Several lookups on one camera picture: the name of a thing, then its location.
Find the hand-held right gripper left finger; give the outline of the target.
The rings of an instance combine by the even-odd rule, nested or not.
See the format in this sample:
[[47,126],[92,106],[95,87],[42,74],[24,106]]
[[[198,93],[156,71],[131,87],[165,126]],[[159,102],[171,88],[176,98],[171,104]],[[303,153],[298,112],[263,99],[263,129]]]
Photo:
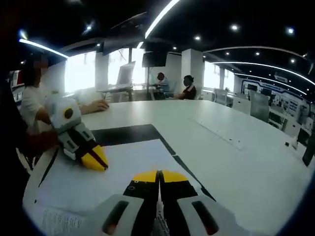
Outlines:
[[101,203],[92,216],[94,236],[148,236],[157,212],[160,171],[136,174],[122,194]]

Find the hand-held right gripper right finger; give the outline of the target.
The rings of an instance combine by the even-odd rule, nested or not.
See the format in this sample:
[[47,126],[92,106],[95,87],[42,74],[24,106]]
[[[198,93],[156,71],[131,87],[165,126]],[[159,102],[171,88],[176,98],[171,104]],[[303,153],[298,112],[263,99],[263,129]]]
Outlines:
[[235,236],[233,216],[211,197],[199,195],[183,174],[159,173],[164,217],[172,236]]

